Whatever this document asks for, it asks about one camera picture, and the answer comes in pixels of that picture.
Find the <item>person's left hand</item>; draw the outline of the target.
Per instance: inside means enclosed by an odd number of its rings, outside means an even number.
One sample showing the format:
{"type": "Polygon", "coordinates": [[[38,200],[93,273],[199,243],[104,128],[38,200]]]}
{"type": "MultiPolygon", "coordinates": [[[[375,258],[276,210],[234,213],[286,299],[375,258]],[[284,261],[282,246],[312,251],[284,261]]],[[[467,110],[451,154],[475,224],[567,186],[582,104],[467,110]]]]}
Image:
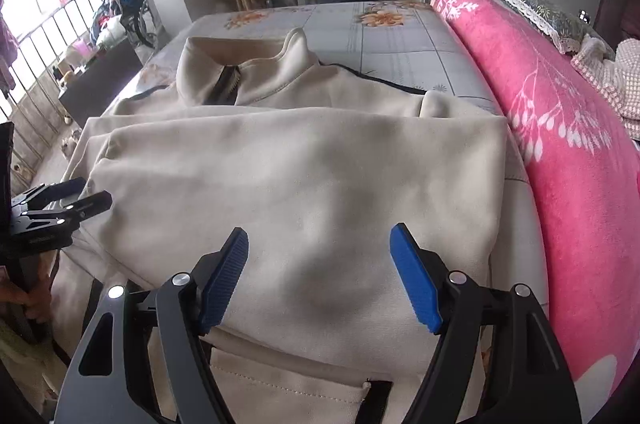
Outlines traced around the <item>person's left hand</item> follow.
{"type": "Polygon", "coordinates": [[[51,318],[51,278],[46,270],[38,272],[36,284],[25,292],[9,280],[2,280],[0,286],[1,313],[10,305],[23,306],[26,318],[37,322],[46,322],[51,318]]]}

